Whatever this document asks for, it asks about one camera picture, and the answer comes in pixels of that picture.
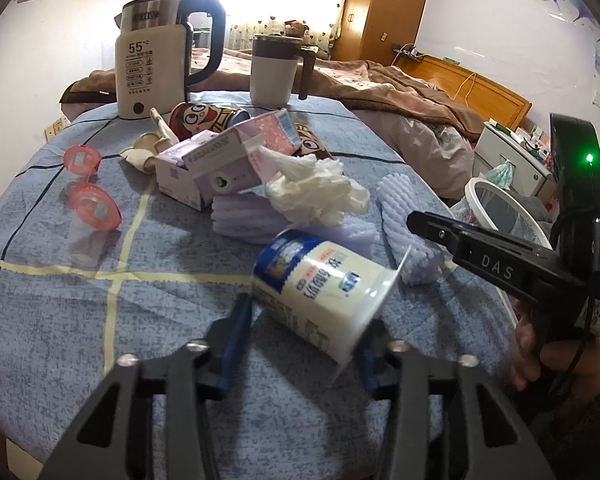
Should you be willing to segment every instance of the pink lid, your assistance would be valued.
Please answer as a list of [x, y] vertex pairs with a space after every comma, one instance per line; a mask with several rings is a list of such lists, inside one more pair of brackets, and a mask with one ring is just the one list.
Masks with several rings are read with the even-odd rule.
[[111, 231], [122, 222], [118, 204], [101, 187], [88, 182], [76, 184], [69, 204], [85, 224], [94, 229]]
[[90, 176], [98, 172], [102, 155], [91, 146], [77, 144], [64, 152], [64, 167], [79, 176]]

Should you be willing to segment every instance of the plastic cup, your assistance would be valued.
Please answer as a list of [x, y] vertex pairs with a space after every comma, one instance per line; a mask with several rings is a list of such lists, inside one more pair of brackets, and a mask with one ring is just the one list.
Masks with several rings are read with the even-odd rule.
[[342, 370], [394, 288], [409, 253], [391, 270], [338, 244], [289, 229], [258, 256], [251, 277], [253, 296]]
[[92, 174], [98, 172], [102, 156], [91, 146], [78, 144], [64, 152], [64, 168], [66, 169], [66, 183], [64, 193], [71, 196], [76, 184], [87, 182]]
[[120, 209], [106, 191], [88, 183], [74, 186], [69, 204], [74, 210], [67, 238], [69, 260], [93, 269], [98, 266], [109, 231], [122, 222]]

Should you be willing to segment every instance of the silver screw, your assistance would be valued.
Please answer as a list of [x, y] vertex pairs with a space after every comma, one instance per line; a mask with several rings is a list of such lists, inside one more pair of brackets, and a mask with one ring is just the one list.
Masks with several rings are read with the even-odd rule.
[[389, 341], [389, 350], [391, 352], [402, 353], [411, 350], [411, 345], [402, 339], [393, 339]]
[[133, 354], [122, 354], [118, 358], [118, 364], [120, 366], [136, 366], [138, 364], [139, 359]]
[[189, 341], [187, 343], [187, 350], [189, 352], [204, 352], [209, 348], [209, 343], [207, 343], [204, 339], [194, 339], [193, 341]]
[[478, 358], [475, 355], [471, 355], [471, 354], [461, 355], [460, 358], [458, 359], [458, 362], [460, 363], [461, 366], [465, 366], [467, 368], [475, 368], [475, 367], [477, 367], [477, 365], [480, 364], [480, 361], [478, 361]]

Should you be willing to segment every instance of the wooden headboard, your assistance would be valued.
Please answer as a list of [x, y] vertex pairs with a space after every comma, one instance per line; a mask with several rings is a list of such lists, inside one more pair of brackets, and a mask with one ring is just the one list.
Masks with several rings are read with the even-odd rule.
[[513, 131], [516, 131], [531, 109], [529, 101], [504, 86], [437, 57], [425, 56], [419, 62], [401, 57], [397, 65], [411, 77], [436, 85], [452, 99], [464, 82], [455, 101], [464, 104], [466, 97], [467, 104], [485, 121], [496, 119]]

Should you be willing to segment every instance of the white drawer cabinet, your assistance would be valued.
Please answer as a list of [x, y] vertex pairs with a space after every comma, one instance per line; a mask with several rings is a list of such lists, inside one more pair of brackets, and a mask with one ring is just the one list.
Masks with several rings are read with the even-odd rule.
[[523, 150], [509, 136], [489, 123], [475, 147], [474, 176], [480, 176], [508, 160], [515, 168], [511, 188], [523, 196], [535, 196], [553, 177], [539, 160]]

